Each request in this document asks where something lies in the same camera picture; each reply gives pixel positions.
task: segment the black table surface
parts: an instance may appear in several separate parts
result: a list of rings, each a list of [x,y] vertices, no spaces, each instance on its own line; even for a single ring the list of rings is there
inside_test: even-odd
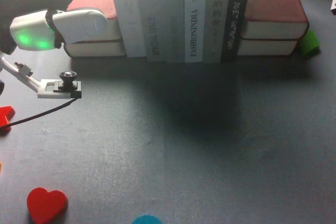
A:
[[[336,18],[302,0],[321,54],[234,64],[72,60],[16,50],[36,79],[74,70],[83,98],[0,138],[0,223],[29,223],[36,187],[69,198],[60,223],[335,223]],[[41,100],[7,72],[13,121]]]

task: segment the stack of books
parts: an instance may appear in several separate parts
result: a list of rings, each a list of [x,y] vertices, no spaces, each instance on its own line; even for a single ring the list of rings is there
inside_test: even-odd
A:
[[[300,0],[73,0],[97,8],[108,31],[65,45],[77,57],[224,62],[237,56],[289,55],[308,29]]]

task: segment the blue object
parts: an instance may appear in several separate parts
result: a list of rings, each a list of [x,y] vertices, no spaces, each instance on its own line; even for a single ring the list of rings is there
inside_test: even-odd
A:
[[[155,216],[143,215],[137,217],[132,224],[162,224],[162,222]]]

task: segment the book spine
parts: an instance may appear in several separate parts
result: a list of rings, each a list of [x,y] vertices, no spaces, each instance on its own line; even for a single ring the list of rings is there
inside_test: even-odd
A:
[[[200,62],[203,54],[205,0],[184,0],[185,62]]]
[[[184,62],[184,0],[165,0],[169,13],[167,62]]]
[[[247,0],[229,0],[222,48],[222,62],[236,59]]]
[[[138,0],[138,4],[148,61],[165,61],[169,53],[165,0]]]
[[[138,0],[114,0],[114,4],[118,14],[118,22],[127,57],[145,57],[146,48]]]
[[[203,62],[220,62],[228,0],[205,1]]]

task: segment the red star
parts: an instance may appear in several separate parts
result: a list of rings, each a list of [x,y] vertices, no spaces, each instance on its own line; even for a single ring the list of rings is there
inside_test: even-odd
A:
[[[0,126],[5,126],[9,123],[9,120],[15,115],[15,110],[12,106],[6,106],[0,108]],[[8,133],[11,131],[11,127],[2,129],[3,132]]]

